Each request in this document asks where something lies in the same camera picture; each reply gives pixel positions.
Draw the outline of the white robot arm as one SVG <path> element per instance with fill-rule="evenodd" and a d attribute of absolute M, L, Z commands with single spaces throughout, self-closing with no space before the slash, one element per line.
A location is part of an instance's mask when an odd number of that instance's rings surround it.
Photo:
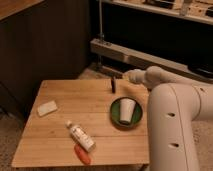
<path fill-rule="evenodd" d="M 147 103 L 150 171 L 200 171 L 193 120 L 213 119 L 213 84 L 151 66 L 124 75 L 150 90 Z"/>

